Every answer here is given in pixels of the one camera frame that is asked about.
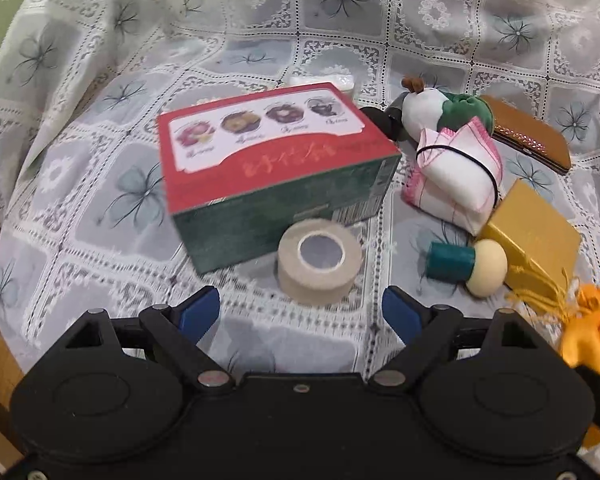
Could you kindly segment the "pink white cloth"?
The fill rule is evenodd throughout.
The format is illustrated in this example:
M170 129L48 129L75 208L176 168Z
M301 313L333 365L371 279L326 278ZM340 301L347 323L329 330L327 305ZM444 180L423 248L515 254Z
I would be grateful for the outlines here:
M402 197L476 236L498 206L502 180L501 155L475 116L456 130L420 130L414 168L405 179Z

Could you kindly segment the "brown leather case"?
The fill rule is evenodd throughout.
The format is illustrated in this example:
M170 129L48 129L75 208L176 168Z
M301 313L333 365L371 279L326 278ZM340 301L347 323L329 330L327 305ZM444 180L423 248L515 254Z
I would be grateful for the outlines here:
M480 99L486 102L493 114L495 140L542 162L556 174L568 174L571 158L567 141L561 133L492 96L484 94Z

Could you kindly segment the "gold cardboard box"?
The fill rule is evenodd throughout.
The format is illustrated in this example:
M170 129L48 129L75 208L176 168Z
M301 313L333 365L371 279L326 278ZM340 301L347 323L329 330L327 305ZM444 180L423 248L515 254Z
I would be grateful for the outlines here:
M506 253L506 286L556 301L568 292L581 237L545 198L517 180L478 234Z

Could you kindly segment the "red green tea box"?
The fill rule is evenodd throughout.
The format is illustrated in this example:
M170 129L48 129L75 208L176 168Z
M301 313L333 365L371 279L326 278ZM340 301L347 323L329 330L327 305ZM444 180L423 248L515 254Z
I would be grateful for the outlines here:
M329 82L172 110L157 127L168 211L200 274L276 252L302 220L373 217L401 159Z

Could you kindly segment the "floral lace sofa cover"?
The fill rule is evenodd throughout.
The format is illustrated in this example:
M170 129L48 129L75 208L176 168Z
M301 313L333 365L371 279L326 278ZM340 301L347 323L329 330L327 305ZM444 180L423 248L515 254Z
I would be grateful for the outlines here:
M377 370L400 348L380 313L390 285L475 318L503 307L426 278L432 242L468 237L402 200L408 145L381 210L353 228L364 260L338 304L285 296L273 255L194 269L166 209L157 117L335 74L363 105L391 103L409 74L554 127L568 174L503 146L503 182L566 217L577 277L600 286L600 0L23 0L0 49L0 330L20 366L88 309L126 318L208 284L222 313L202 348L234 375Z

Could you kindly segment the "beige tape roll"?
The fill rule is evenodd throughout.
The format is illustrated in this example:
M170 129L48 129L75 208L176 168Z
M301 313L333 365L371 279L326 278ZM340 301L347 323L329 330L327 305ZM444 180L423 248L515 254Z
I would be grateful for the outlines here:
M362 263L361 244L345 226L325 219L297 222L278 244L279 287L299 304L333 304L350 292Z

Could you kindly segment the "white green plush toy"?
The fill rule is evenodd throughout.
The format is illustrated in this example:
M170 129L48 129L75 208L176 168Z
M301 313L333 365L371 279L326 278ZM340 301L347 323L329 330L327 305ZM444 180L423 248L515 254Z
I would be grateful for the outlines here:
M401 84L407 90L401 104L401 122L415 141L422 129L457 131L474 117L480 120L489 136L493 133L493 112L480 96L427 87L419 77L404 76Z

